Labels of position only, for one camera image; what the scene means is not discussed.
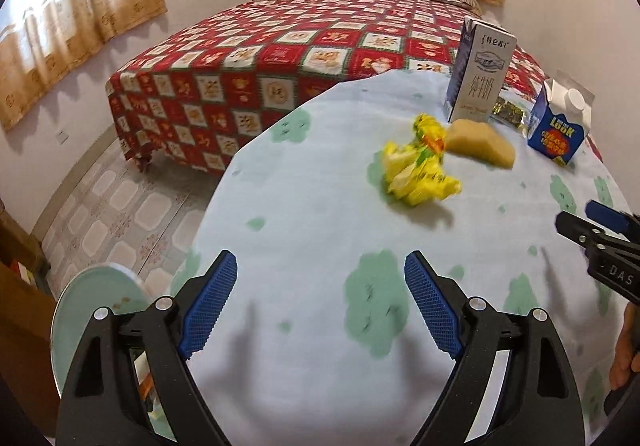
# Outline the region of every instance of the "wall outlet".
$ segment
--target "wall outlet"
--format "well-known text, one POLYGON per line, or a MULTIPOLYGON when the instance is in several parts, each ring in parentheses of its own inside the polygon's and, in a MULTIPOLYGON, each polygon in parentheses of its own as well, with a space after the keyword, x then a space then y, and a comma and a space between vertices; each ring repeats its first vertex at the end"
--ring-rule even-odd
POLYGON ((60 130, 56 134, 56 140, 58 141, 58 144, 63 144, 68 138, 69 138, 69 134, 66 133, 64 130, 60 130))

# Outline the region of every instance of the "pure milk carton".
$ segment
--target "pure milk carton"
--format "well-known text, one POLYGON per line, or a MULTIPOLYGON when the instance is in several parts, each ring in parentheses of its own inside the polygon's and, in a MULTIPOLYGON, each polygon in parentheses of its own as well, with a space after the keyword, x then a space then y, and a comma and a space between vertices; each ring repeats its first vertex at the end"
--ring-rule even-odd
POLYGON ((449 122, 489 118, 517 42, 516 37, 504 29, 465 16, 445 100, 449 122))
POLYGON ((545 80, 531 111, 529 146, 566 165, 591 129, 594 100, 591 92, 561 71, 555 80, 545 80))

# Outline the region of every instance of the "human hand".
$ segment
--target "human hand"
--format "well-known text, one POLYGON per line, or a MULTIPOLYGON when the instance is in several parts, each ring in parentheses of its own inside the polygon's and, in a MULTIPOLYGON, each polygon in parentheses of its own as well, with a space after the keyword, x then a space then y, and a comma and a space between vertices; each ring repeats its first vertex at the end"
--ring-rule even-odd
POLYGON ((612 390, 626 385, 631 371, 640 372, 640 353, 634 354, 632 335, 636 320, 636 306, 629 303, 625 308, 625 320, 616 344, 616 357, 609 371, 609 383, 612 390))

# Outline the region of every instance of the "carton cap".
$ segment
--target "carton cap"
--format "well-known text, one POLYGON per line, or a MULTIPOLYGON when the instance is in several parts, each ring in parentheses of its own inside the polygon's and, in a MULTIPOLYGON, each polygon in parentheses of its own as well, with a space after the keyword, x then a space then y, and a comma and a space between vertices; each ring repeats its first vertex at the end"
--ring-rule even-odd
POLYGON ((569 89, 564 94, 564 103, 566 108, 574 112, 581 112, 584 110, 584 97, 580 93, 580 90, 569 89))

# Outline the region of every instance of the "bed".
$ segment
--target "bed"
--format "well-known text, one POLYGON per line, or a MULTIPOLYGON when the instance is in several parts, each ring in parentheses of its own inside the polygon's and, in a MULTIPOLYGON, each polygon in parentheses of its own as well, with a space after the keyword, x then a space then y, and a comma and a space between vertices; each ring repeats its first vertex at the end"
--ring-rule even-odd
MULTIPOLYGON (((469 12, 430 0, 254 0, 183 29, 107 82, 126 159, 164 149, 222 173, 239 148, 336 83, 390 69, 449 73, 469 12)), ((531 100, 544 73, 516 49, 505 87, 531 100)))

